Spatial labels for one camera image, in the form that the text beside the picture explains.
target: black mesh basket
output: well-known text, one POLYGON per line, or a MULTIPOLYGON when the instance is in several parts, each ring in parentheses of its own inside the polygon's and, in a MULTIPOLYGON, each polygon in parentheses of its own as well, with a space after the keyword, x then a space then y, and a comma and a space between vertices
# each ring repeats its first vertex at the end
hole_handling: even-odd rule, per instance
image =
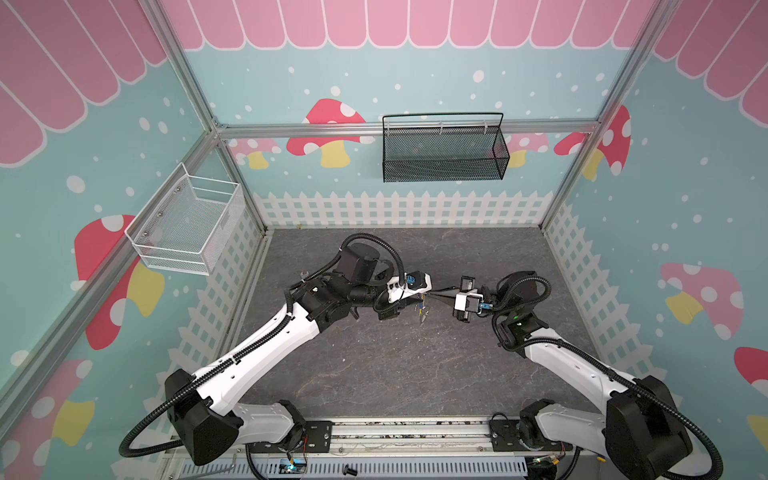
POLYGON ((501 180, 509 163, 503 118, 494 112, 384 115, 384 181, 501 180), (449 119, 412 121, 425 115, 449 119))

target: gray floor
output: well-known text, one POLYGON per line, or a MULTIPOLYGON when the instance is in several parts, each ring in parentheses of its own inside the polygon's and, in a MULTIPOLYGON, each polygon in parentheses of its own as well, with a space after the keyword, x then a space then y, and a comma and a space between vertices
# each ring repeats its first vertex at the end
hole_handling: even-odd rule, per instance
MULTIPOLYGON (((243 325, 242 341, 282 305, 282 288, 333 258, 350 233, 389 242, 406 270, 432 277, 434 288, 461 275, 495 285, 504 275, 536 270, 553 285, 537 314, 565 339, 594 354, 584 324, 537 228, 276 230, 243 325)), ((543 367, 496 346, 490 319, 460 323, 443 303, 419 325, 413 307, 378 321, 370 309, 334 323, 276 365, 243 402, 290 400, 306 417, 357 415, 516 415, 533 399, 597 411, 543 367)))

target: robotic arm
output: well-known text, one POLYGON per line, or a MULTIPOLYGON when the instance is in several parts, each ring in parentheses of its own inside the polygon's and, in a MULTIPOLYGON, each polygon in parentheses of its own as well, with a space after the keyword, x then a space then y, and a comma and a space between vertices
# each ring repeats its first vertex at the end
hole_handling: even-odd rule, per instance
POLYGON ((669 390, 660 380, 652 376, 639 380, 615 372, 566 342, 535 315, 535 305, 550 291, 549 282, 535 272, 513 273, 496 290, 477 289, 475 279, 467 276, 462 277, 460 287, 432 290, 429 275, 406 273, 399 255, 384 240, 367 233, 353 234, 331 262, 286 289, 283 308, 253 335, 193 374, 181 369, 171 374, 165 382, 166 402, 126 435, 119 452, 135 457, 183 445, 196 465, 213 461, 234 443, 269 442, 290 454, 306 434, 298 410, 285 400, 270 406, 238 400, 298 346, 349 314, 357 318, 357 308, 371 307, 384 320, 426 295, 453 306, 453 316, 463 322, 473 314, 492 315, 499 346, 550 369, 600 411, 566 409, 546 399, 535 402, 520 415, 526 445, 535 448, 563 441, 610 457, 631 480, 659 475, 677 480, 690 478, 667 471, 692 451, 688 428, 713 459, 710 473, 700 478, 719 478, 722 460, 717 449, 674 408, 669 390), (382 260, 376 248, 352 243, 358 239, 383 247, 395 265, 382 260), (538 293, 536 283, 544 285, 543 294, 538 293), (133 449, 131 443, 141 431, 165 412, 180 440, 133 449))

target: wire basket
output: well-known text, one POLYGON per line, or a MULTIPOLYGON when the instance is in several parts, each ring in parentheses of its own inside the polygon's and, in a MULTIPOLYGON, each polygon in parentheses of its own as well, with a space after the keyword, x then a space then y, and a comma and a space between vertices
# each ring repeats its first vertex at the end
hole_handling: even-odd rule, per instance
POLYGON ((234 182, 189 175, 184 164, 125 229, 149 268, 210 275, 245 210, 234 182))
POLYGON ((503 179, 509 163, 503 118, 495 112, 384 115, 384 181, 503 179), (417 116, 440 120, 406 120, 417 116))

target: black mounting plate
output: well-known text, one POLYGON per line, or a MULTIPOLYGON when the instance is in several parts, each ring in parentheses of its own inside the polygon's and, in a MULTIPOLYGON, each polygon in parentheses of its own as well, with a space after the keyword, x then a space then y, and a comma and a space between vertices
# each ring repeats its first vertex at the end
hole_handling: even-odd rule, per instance
MULTIPOLYGON (((307 453, 328 453, 331 446, 331 434, 333 433, 333 422, 307 422, 306 423, 306 452, 307 453)), ((284 453, 277 445, 267 442, 257 442, 251 444, 250 451, 253 453, 284 453)), ((304 452, 303 445, 293 453, 301 456, 304 452)))
MULTIPOLYGON (((499 419, 491 420, 488 423, 488 427, 491 432, 491 445, 493 445, 494 452, 532 452, 536 453, 538 450, 531 450, 523 444, 521 441, 520 430, 518 430, 517 419, 499 419)), ((565 451, 569 452, 573 450, 573 445, 570 443, 564 443, 560 445, 560 442, 550 442, 551 448, 544 447, 541 450, 555 451, 561 450, 563 445, 565 451)))

